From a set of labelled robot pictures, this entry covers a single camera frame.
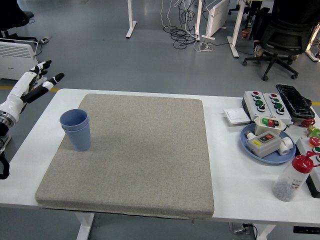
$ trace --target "plastic bottle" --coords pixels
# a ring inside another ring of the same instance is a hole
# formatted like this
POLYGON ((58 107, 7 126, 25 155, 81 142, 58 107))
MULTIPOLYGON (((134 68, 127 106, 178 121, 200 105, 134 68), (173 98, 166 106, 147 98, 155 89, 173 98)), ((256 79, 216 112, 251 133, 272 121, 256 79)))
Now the plastic bottle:
POLYGON ((273 194, 279 200, 290 202, 305 183, 312 168, 320 165, 314 166, 314 162, 309 158, 313 155, 318 154, 308 151, 306 156, 298 155, 284 169, 272 187, 273 194))

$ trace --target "white cable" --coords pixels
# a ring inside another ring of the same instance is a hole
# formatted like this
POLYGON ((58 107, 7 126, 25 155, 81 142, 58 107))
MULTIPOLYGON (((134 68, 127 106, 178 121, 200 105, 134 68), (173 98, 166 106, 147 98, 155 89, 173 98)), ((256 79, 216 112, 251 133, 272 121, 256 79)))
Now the white cable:
POLYGON ((199 45, 199 50, 196 49, 196 41, 194 42, 193 44, 193 48, 194 50, 196 50, 198 53, 200 52, 211 52, 214 50, 214 45, 212 43, 206 43, 206 42, 200 42, 200 45, 199 45))
POLYGON ((164 26, 164 28, 170 28, 171 27, 171 22, 170 22, 170 18, 168 17, 169 16, 169 13, 170 13, 170 9, 171 9, 171 4, 172 4, 172 0, 170 0, 170 7, 169 7, 169 11, 168 11, 168 14, 166 15, 166 18, 169 20, 169 26, 165 26, 164 25, 164 21, 162 20, 162 9, 164 7, 164 0, 162 0, 162 6, 161 6, 161 12, 160 12, 160 16, 161 16, 161 22, 162 22, 162 25, 164 26))
POLYGON ((211 15, 211 17, 214 17, 213 15, 212 15, 212 12, 208 9, 208 7, 211 5, 211 4, 213 4, 214 2, 216 2, 217 0, 214 0, 212 3, 210 3, 210 4, 208 4, 207 6, 205 6, 205 8, 207 9, 207 11, 208 11, 208 13, 211 15))

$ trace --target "red bottle cap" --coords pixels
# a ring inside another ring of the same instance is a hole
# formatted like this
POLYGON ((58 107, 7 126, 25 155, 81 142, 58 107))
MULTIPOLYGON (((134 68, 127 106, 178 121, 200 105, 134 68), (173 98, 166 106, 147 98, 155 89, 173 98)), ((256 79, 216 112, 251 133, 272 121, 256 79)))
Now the red bottle cap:
POLYGON ((320 146, 320 139, 315 136, 312 136, 309 139, 309 144, 313 147, 318 147, 320 146))
POLYGON ((298 155, 293 159, 292 166, 298 172, 308 174, 314 167, 314 161, 312 161, 308 156, 298 155))

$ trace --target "office chair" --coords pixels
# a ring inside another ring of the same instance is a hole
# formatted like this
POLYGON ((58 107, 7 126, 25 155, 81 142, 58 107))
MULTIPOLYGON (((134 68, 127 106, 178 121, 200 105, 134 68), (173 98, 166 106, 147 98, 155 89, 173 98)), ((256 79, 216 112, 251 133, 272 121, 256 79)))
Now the office chair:
POLYGON ((310 24, 290 24, 281 20, 271 20, 260 39, 260 45, 265 50, 263 54, 266 56, 246 57, 242 65, 246 66, 247 61, 270 62, 262 77, 263 81, 267 81, 267 74, 276 63, 293 73, 291 78, 296 79, 299 73, 289 66, 293 63, 289 56, 300 55, 306 51, 313 29, 314 25, 310 24))
POLYGON ((247 61, 270 62, 262 78, 267 81, 267 73, 273 64, 277 63, 293 73, 291 78, 296 79, 299 73, 289 66, 293 63, 289 56, 300 55, 306 51, 320 20, 320 1, 274 0, 272 13, 258 12, 257 16, 259 24, 256 32, 259 31, 258 40, 265 50, 265 56, 247 57, 242 65, 246 66, 247 61))
POLYGON ((20 9, 17 0, 0 1, 0 38, 38 42, 36 37, 18 36, 16 33, 8 33, 9 29, 23 27, 29 21, 30 18, 20 9))

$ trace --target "stacked cups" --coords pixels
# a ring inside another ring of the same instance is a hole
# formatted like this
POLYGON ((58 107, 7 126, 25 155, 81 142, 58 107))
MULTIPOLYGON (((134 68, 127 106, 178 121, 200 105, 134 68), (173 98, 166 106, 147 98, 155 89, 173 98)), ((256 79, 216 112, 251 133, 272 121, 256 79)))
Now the stacked cups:
POLYGON ((76 151, 86 151, 91 146, 88 113, 82 109, 71 109, 60 117, 66 136, 76 151))

